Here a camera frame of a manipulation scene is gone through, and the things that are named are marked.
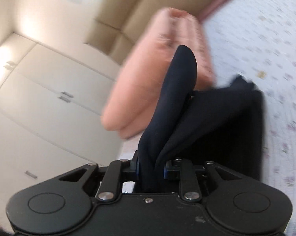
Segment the dark navy garment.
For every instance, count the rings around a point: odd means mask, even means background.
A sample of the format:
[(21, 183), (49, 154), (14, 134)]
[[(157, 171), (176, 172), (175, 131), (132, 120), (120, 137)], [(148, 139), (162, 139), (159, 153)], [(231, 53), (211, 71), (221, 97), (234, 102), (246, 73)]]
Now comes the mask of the dark navy garment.
[(195, 90), (197, 63), (180, 45), (162, 84), (153, 117), (138, 144), (139, 187), (157, 193), (165, 187), (164, 167), (174, 159), (214, 161), (260, 180), (264, 134), (264, 95), (236, 76), (227, 87)]

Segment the folded peach pink quilt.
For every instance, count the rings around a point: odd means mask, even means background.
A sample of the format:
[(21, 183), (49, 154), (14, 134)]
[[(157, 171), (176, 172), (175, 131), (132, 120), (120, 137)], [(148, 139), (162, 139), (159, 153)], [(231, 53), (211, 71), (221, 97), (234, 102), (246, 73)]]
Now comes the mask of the folded peach pink quilt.
[(125, 140), (145, 130), (179, 45), (189, 47), (195, 55), (195, 90), (214, 85), (214, 69), (201, 23), (186, 11), (160, 9), (122, 64), (101, 116), (107, 131), (116, 131)]

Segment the beige padded headboard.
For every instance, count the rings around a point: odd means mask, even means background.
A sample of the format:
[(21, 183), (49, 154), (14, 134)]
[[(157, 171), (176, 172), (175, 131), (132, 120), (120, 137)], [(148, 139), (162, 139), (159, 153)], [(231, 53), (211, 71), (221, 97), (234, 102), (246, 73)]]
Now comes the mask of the beige padded headboard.
[(151, 17), (164, 7), (184, 10), (198, 18), (213, 0), (101, 0), (86, 44), (121, 64)]

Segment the white floral quilted bedspread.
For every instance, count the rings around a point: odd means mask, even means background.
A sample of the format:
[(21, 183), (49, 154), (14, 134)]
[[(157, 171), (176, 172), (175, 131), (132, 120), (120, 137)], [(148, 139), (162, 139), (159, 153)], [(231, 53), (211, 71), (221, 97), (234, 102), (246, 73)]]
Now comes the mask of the white floral quilted bedspread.
[(121, 199), (124, 235), (296, 235), (296, 0), (234, 0), (206, 26), (218, 80), (264, 95), (260, 180), (214, 161), (174, 159), (157, 193)]

